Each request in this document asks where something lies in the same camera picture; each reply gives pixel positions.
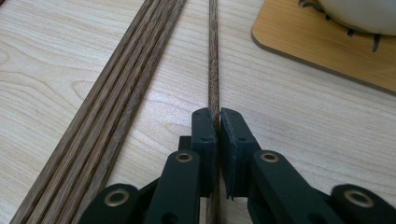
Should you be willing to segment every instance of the brass grommet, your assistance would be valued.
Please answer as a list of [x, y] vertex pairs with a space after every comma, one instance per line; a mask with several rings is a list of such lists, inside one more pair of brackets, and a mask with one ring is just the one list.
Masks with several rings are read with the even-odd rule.
[[180, 162], [188, 162], [192, 160], [192, 155], [189, 153], [180, 153], [177, 154], [176, 160]]
[[351, 202], [360, 207], [369, 208], [374, 206], [374, 201], [365, 193], [355, 190], [349, 189], [344, 192], [344, 196]]
[[[114, 195], [116, 195], [116, 194], [121, 194], [121, 195], [122, 195], [122, 198], [120, 198], [119, 200], [116, 200], [116, 201], [112, 201], [112, 200], [111, 200], [111, 197], [114, 196]], [[119, 205], [125, 203], [125, 202], [128, 200], [128, 198], [129, 198], [129, 193], [128, 193], [128, 191], [126, 191], [125, 189], [115, 189], [115, 190], [109, 192], [109, 193], [106, 195], [106, 197], [105, 197], [105, 204], [106, 204], [107, 206], [110, 206], [110, 207], [119, 206]]]
[[262, 153], [261, 158], [262, 158], [262, 160], [268, 161], [268, 162], [277, 162], [277, 161], [279, 161], [279, 158], [277, 157], [277, 155], [274, 155], [274, 154], [269, 153], [269, 152]]

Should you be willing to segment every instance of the dark wood strip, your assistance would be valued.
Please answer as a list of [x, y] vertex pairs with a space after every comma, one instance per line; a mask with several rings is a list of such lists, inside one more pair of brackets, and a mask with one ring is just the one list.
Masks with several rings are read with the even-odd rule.
[[[106, 100], [106, 103], [103, 105], [103, 109], [99, 117], [96, 119], [94, 128], [91, 130], [90, 135], [87, 138], [87, 142], [79, 150], [80, 153], [76, 157], [74, 165], [67, 171], [67, 176], [63, 177], [64, 183], [60, 186], [53, 203], [50, 205], [46, 212], [46, 216], [43, 219], [43, 222], [45, 223], [57, 222], [57, 217], [60, 215], [58, 211], [64, 210], [67, 198], [75, 197], [75, 195], [70, 195], [70, 193], [75, 187], [78, 176], [80, 174], [87, 174], [85, 172], [92, 173], [94, 171], [83, 170], [84, 166], [90, 166], [93, 164], [92, 168], [96, 167], [95, 164], [98, 163], [101, 158], [97, 155], [100, 155], [100, 153], [105, 150], [106, 145], [117, 126], [128, 96], [130, 95], [130, 92], [133, 91], [135, 83], [141, 75], [140, 71], [144, 66], [141, 62], [146, 60], [148, 57], [149, 48], [147, 43], [150, 39], [155, 38], [154, 33], [156, 29], [161, 30], [163, 28], [161, 26], [156, 26], [156, 24], [158, 20], [166, 20], [166, 18], [161, 18], [160, 16], [164, 12], [166, 13], [166, 8], [167, 6], [170, 6], [171, 3], [168, 1], [154, 0], [152, 5], [156, 6], [156, 10], [153, 11], [152, 17], [148, 17], [148, 25], [145, 24], [142, 26], [142, 29], [138, 29], [136, 31], [136, 36], [138, 36], [138, 38], [132, 38], [131, 42], [134, 43], [134, 50], [130, 55], [127, 64], [124, 66], [123, 71], [121, 71], [116, 86], [113, 88]], [[79, 182], [79, 184], [89, 185], [89, 180], [89, 178], [84, 178], [82, 179], [83, 182]], [[76, 205], [72, 204], [70, 207], [75, 209]]]
[[[209, 1], [209, 93], [208, 104], [217, 136], [219, 136], [219, 41], [218, 1]], [[215, 187], [206, 201], [206, 223], [220, 224], [219, 156], [216, 161]]]
[[132, 125], [134, 116], [136, 115], [137, 109], [143, 99], [143, 95], [146, 91], [149, 81], [152, 78], [155, 67], [157, 66], [160, 60], [164, 47], [170, 37], [173, 28], [175, 27], [177, 18], [181, 13], [185, 1], [186, 0], [177, 0], [175, 7], [173, 8], [170, 14], [169, 20], [166, 22], [160, 37], [155, 43], [155, 47], [153, 51], [150, 53], [148, 60], [146, 61], [146, 66], [144, 67], [142, 76], [139, 79], [134, 89], [134, 92], [132, 93], [132, 96], [128, 101], [128, 104], [122, 113], [120, 122], [117, 126], [117, 130], [114, 132], [113, 136], [111, 137], [106, 152], [102, 157], [102, 160], [98, 164], [98, 167], [93, 175], [92, 182], [89, 188], [87, 189], [86, 194], [83, 197], [83, 200], [77, 210], [77, 214], [75, 219], [73, 220], [73, 223], [78, 222], [78, 217], [81, 216], [81, 213], [88, 206], [92, 198], [101, 189], [105, 187], [106, 182], [110, 176], [111, 170], [114, 167], [114, 164], [120, 153], [122, 142], [129, 131], [129, 127], [131, 127]]
[[83, 124], [84, 120], [88, 117], [88, 114], [92, 112], [92, 105], [96, 103], [96, 99], [98, 97], [99, 92], [105, 87], [105, 84], [108, 80], [108, 77], [110, 76], [110, 73], [113, 71], [116, 63], [120, 60], [120, 56], [123, 53], [123, 50], [125, 49], [126, 45], [129, 43], [131, 36], [135, 33], [137, 29], [137, 25], [141, 22], [142, 18], [145, 16], [149, 4], [150, 1], [146, 1], [137, 12], [133, 22], [129, 26], [128, 30], [126, 31], [125, 35], [121, 39], [118, 46], [116, 47], [114, 53], [107, 62], [101, 75], [93, 84], [93, 87], [90, 90], [88, 96], [84, 100], [77, 114], [73, 118], [66, 132], [64, 133], [64, 136], [62, 137], [58, 146], [54, 149], [53, 153], [49, 157], [48, 162], [46, 163], [43, 170], [36, 179], [35, 183], [29, 190], [28, 194], [21, 203], [21, 206], [17, 210], [14, 217], [11, 219], [10, 223], [25, 223], [32, 214], [32, 212], [34, 211], [38, 201], [41, 198], [41, 195], [43, 194], [45, 188], [49, 184], [61, 160], [64, 158], [65, 153], [70, 148], [73, 141], [75, 140], [75, 137], [78, 134], [81, 125]]
[[[152, 5], [153, 7], [148, 9], [136, 31], [146, 30], [147, 24], [150, 22], [151, 17], [155, 14], [155, 9], [157, 8], [157, 5]], [[63, 195], [69, 193], [62, 192], [60, 189], [62, 189], [62, 186], [68, 188], [69, 185], [73, 185], [73, 179], [78, 178], [78, 173], [70, 174], [70, 170], [80, 171], [82, 169], [81, 167], [83, 166], [83, 163], [77, 163], [77, 159], [84, 157], [84, 155], [91, 152], [94, 143], [98, 139], [100, 132], [103, 130], [105, 122], [115, 104], [115, 100], [120, 95], [120, 85], [122, 86], [126, 79], [126, 76], [122, 77], [120, 75], [121, 71], [127, 64], [128, 59], [134, 53], [134, 40], [139, 39], [140, 36], [140, 32], [135, 32], [126, 47], [127, 50], [124, 50], [124, 52], [121, 54], [118, 63], [111, 72], [110, 77], [108, 78], [102, 91], [99, 93], [95, 104], [91, 108], [88, 118], [84, 121], [76, 138], [74, 139], [72, 146], [68, 149], [63, 160], [59, 164], [58, 169], [49, 182], [49, 185], [42, 194], [40, 201], [32, 213], [32, 216], [29, 218], [29, 222], [38, 223], [42, 222], [43, 217], [51, 219], [59, 215], [59, 210], [62, 209], [61, 204], [63, 204], [64, 201], [57, 197], [58, 192]], [[75, 176], [71, 176], [71, 179], [67, 179], [66, 177], [69, 174]]]
[[125, 82], [126, 85], [123, 88], [122, 95], [117, 100], [110, 117], [107, 119], [106, 126], [96, 142], [90, 157], [87, 159], [84, 169], [78, 178], [77, 184], [74, 186], [73, 191], [71, 191], [65, 207], [62, 209], [63, 211], [58, 222], [65, 223], [70, 222], [73, 219], [74, 214], [78, 209], [76, 204], [81, 202], [88, 186], [91, 184], [95, 169], [98, 166], [100, 159], [103, 157], [106, 148], [109, 146], [108, 143], [110, 137], [114, 133], [114, 130], [120, 121], [122, 110], [125, 108], [129, 98], [131, 97], [135, 84], [141, 77], [142, 70], [146, 65], [146, 61], [148, 60], [152, 49], [154, 48], [155, 41], [158, 39], [160, 31], [164, 27], [164, 22], [167, 21], [167, 17], [169, 17], [170, 10], [172, 9], [174, 2], [175, 0], [161, 1], [158, 6], [159, 10], [156, 11], [155, 16], [151, 20], [151, 23], [146, 29], [144, 35], [141, 37], [136, 47], [136, 51], [131, 58], [131, 61], [137, 60], [137, 63], [134, 63], [134, 66], [124, 69], [123, 73], [128, 76], [128, 80]]

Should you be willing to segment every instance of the light wood tabletop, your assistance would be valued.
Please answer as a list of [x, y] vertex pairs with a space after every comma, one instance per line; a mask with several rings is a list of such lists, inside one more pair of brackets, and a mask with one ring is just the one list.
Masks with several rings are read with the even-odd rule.
[[[0, 223], [8, 223], [143, 0], [6, 0], [0, 6]], [[262, 0], [219, 0], [220, 106], [313, 187], [351, 183], [396, 206], [396, 97], [256, 46]], [[108, 184], [160, 176], [191, 113], [207, 107], [208, 1], [188, 0]], [[204, 203], [201, 222], [204, 223]], [[222, 223], [249, 223], [246, 199]]]

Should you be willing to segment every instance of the black clamp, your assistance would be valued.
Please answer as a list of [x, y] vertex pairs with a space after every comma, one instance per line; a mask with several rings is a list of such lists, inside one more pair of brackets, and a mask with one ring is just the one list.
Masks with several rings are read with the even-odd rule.
[[216, 148], [228, 197], [247, 197], [253, 223], [396, 223], [396, 210], [367, 189], [313, 189], [281, 154], [261, 150], [241, 114], [221, 109], [220, 136], [207, 108], [192, 113], [161, 177], [138, 190], [116, 184], [92, 201], [79, 223], [198, 223], [199, 198], [214, 188]]

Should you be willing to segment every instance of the veneer strip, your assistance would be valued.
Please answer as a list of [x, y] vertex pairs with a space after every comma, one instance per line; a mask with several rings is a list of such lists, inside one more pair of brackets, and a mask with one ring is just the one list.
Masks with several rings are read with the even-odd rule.
[[[218, 1], [209, 1], [209, 76], [208, 104], [217, 136], [219, 137], [219, 41]], [[220, 223], [219, 202], [219, 157], [216, 161], [215, 186], [213, 194], [206, 201], [206, 223]]]
[[[94, 127], [91, 129], [87, 141], [81, 148], [78, 156], [75, 157], [74, 165], [67, 170], [66, 176], [62, 176], [64, 184], [59, 187], [52, 204], [46, 211], [46, 216], [43, 219], [45, 223], [54, 223], [57, 221], [57, 217], [60, 214], [58, 211], [64, 210], [67, 198], [71, 197], [74, 202], [78, 201], [73, 198], [76, 194], [70, 195], [78, 180], [78, 176], [80, 174], [87, 174], [84, 173], [84, 166], [96, 164], [100, 160], [100, 153], [106, 149], [106, 143], [108, 143], [120, 119], [122, 108], [125, 105], [124, 102], [127, 101], [130, 92], [134, 89], [134, 85], [141, 75], [139, 70], [141, 70], [144, 65], [140, 62], [146, 60], [146, 57], [148, 57], [149, 49], [145, 47], [146, 43], [148, 40], [155, 38], [153, 32], [156, 29], [162, 28], [156, 25], [157, 21], [160, 19], [160, 15], [166, 13], [166, 7], [172, 4], [166, 1], [154, 0], [152, 5], [156, 7], [153, 7], [155, 11], [153, 11], [152, 17], [148, 18], [149, 23], [144, 23], [141, 29], [139, 28], [136, 31], [137, 34], [142, 35], [138, 38], [132, 38], [131, 40], [134, 48], [133, 54], [129, 56], [129, 60], [123, 71], [120, 71], [117, 83], [106, 99], [106, 103], [103, 105], [102, 111], [96, 119]], [[89, 178], [83, 179], [79, 184], [87, 185], [89, 184], [89, 180]]]
[[21, 206], [15, 213], [14, 217], [11, 219], [10, 223], [25, 223], [27, 221], [27, 218], [29, 218], [29, 216], [33, 212], [38, 200], [41, 197], [41, 194], [44, 192], [44, 189], [47, 187], [48, 183], [50, 182], [53, 174], [55, 173], [65, 153], [73, 143], [85, 118], [88, 116], [90, 112], [92, 112], [91, 111], [92, 105], [96, 102], [96, 98], [99, 92], [105, 87], [106, 81], [110, 76], [111, 71], [115, 67], [116, 63], [119, 62], [120, 56], [123, 53], [123, 50], [125, 49], [128, 42], [130, 41], [131, 36], [134, 34], [137, 25], [140, 23], [140, 21], [143, 19], [144, 15], [146, 14], [147, 4], [149, 4], [149, 1], [146, 1], [144, 5], [140, 8], [138, 13], [136, 14], [133, 22], [129, 26], [128, 30], [121, 39], [120, 43], [117, 45], [115, 51], [108, 60], [99, 78], [93, 84], [92, 89], [88, 93], [86, 99], [84, 100], [77, 114], [75, 115], [69, 127], [65, 131], [58, 146], [52, 152], [51, 156], [49, 157], [49, 160], [45, 164], [43, 170], [39, 174], [33, 186], [30, 188], [29, 192], [27, 193], [26, 197], [24, 198], [23, 202], [21, 203]]
[[154, 68], [159, 62], [159, 59], [164, 50], [164, 46], [170, 37], [170, 34], [177, 22], [177, 18], [180, 15], [185, 2], [186, 0], [176, 1], [176, 5], [170, 14], [169, 20], [166, 22], [153, 51], [151, 52], [148, 60], [146, 61], [146, 66], [142, 72], [142, 76], [141, 78], [139, 78], [134, 92], [132, 93], [128, 104], [122, 113], [117, 130], [115, 131], [115, 134], [113, 134], [113, 136], [111, 137], [105, 154], [102, 157], [100, 163], [98, 164], [98, 167], [96, 168], [96, 171], [92, 178], [92, 182], [86, 193], [84, 194], [81, 204], [79, 205], [76, 217], [81, 216], [83, 210], [88, 206], [92, 198], [106, 185], [106, 180], [108, 180], [108, 177], [110, 175], [109, 171], [111, 171], [117, 160], [117, 156], [120, 153], [120, 149], [122, 147], [123, 139], [128, 133], [128, 127], [130, 127], [133, 122], [134, 116], [137, 112], [137, 108], [143, 99], [144, 91], [152, 78]]
[[[140, 78], [139, 72], [133, 72], [134, 75], [137, 77], [127, 77], [131, 70], [149, 71], [149, 76], [152, 76], [154, 67], [159, 61], [162, 48], [164, 47], [164, 44], [170, 35], [170, 31], [172, 30], [171, 28], [176, 23], [175, 18], [178, 17], [182, 5], [184, 4], [184, 1], [178, 1], [177, 6], [179, 6], [179, 9], [178, 11], [176, 11], [177, 15], [175, 16], [175, 11], [173, 10], [170, 16], [171, 20], [165, 22], [166, 20], [157, 20], [157, 15], [160, 11], [153, 10], [154, 8], [157, 8], [156, 6], [160, 4], [160, 2], [163, 3], [159, 5], [158, 8], [162, 8], [165, 11], [167, 9], [169, 11], [169, 8], [173, 8], [170, 5], [170, 2], [175, 2], [175, 0], [169, 2], [159, 0], [145, 1], [143, 6], [136, 14], [136, 17], [134, 18], [131, 26], [128, 28], [121, 42], [117, 46], [115, 52], [108, 61], [107, 65], [105, 66], [102, 74], [93, 85], [92, 90], [88, 94], [80, 110], [77, 112], [69, 128], [66, 130], [66, 133], [61, 139], [61, 142], [55, 148], [54, 152], [49, 158], [49, 161], [39, 175], [37, 181], [34, 183], [25, 200], [22, 202], [20, 209], [11, 220], [11, 223], [24, 223], [28, 220], [28, 218], [30, 218], [29, 222], [31, 223], [53, 223], [58, 220], [59, 211], [63, 211], [64, 209], [62, 208], [64, 208], [65, 206], [72, 206], [75, 208], [78, 207], [78, 202], [80, 201], [82, 195], [81, 193], [78, 193], [78, 197], [73, 198], [74, 194], [69, 195], [70, 189], [76, 187], [76, 180], [79, 176], [85, 176], [86, 174], [97, 174], [97, 172], [94, 172], [94, 168], [98, 160], [113, 162], [110, 165], [105, 164], [106, 171], [104, 173], [100, 173], [105, 177], [100, 178], [100, 176], [94, 175], [92, 179], [93, 183], [90, 184], [88, 181], [87, 183], [85, 183], [85, 185], [81, 185], [89, 185], [91, 189], [95, 189], [94, 192], [89, 191], [91, 197], [84, 197], [83, 204], [88, 204], [91, 201], [92, 195], [94, 196], [106, 184], [116, 157], [119, 154], [120, 146], [122, 145], [123, 139], [128, 133], [128, 129], [132, 124], [133, 120], [132, 118], [127, 119], [125, 117], [121, 117], [120, 122], [123, 123], [122, 121], [127, 119], [129, 120], [127, 122], [128, 125], [122, 125], [123, 128], [121, 130], [115, 128], [115, 125], [119, 121], [120, 114], [123, 113], [122, 108], [125, 104], [125, 98], [121, 97], [123, 101], [120, 101], [119, 96], [120, 94], [122, 96], [128, 95], [129, 93], [127, 93], [127, 91], [134, 90], [134, 83], [136, 83], [137, 80], [139, 80], [139, 83], [141, 83], [140, 80], [146, 80], [145, 83], [148, 83], [149, 80], [146, 77], [144, 77], [143, 79]], [[156, 23], [156, 21], [164, 23], [164, 28], [161, 28], [161, 26], [149, 25], [149, 27], [155, 27], [154, 30], [157, 30], [157, 33], [159, 33], [160, 30], [163, 30], [163, 32], [158, 39], [157, 45], [155, 45], [154, 51], [152, 51], [156, 52], [156, 54], [150, 54], [150, 48], [143, 49], [146, 57], [148, 57], [149, 55], [149, 59], [147, 62], [147, 59], [139, 58], [140, 54], [136, 53], [135, 48], [140, 45], [141, 50], [143, 46], [145, 46], [145, 42], [148, 41], [147, 37], [150, 37], [150, 43], [155, 43], [155, 36], [158, 35], [151, 35], [150, 32], [147, 31], [149, 30], [147, 29], [148, 21], [150, 21], [150, 24], [154, 24]], [[157, 47], [159, 46], [159, 43], [161, 43], [160, 51], [158, 51]], [[127, 78], [127, 87], [124, 87], [123, 85], [125, 83], [125, 78]], [[140, 96], [137, 98], [135, 97], [134, 102], [140, 102], [141, 95], [143, 95], [144, 93], [144, 89], [140, 88], [139, 90], [134, 90], [133, 92], [136, 92], [136, 94]], [[129, 108], [130, 111], [134, 111], [135, 114], [138, 104], [134, 104], [134, 106], [135, 108], [130, 108], [128, 106], [127, 108]], [[114, 146], [114, 144], [117, 145], [118, 147], [116, 149], [118, 151], [117, 153], [112, 153], [113, 158], [101, 158], [100, 154], [103, 154], [103, 149], [107, 146], [106, 142], [108, 141], [108, 139], [110, 139], [110, 135], [106, 136], [106, 134], [109, 133], [110, 135], [112, 134], [110, 140], [110, 143], [112, 145], [109, 146]], [[102, 141], [102, 137], [104, 137], [105, 139], [105, 143], [103, 145], [99, 144], [99, 142], [96, 141], [99, 134], [100, 141]], [[98, 152], [98, 157], [88, 158], [89, 155], [95, 155], [95, 153]], [[82, 179], [84, 179], [84, 177], [79, 178], [77, 186], [81, 184]], [[77, 210], [78, 214], [80, 214], [82, 211], [80, 209]], [[73, 216], [73, 213], [74, 212], [67, 213], [65, 215], [61, 214], [60, 220], [74, 219], [75, 221], [77, 221], [78, 217]]]

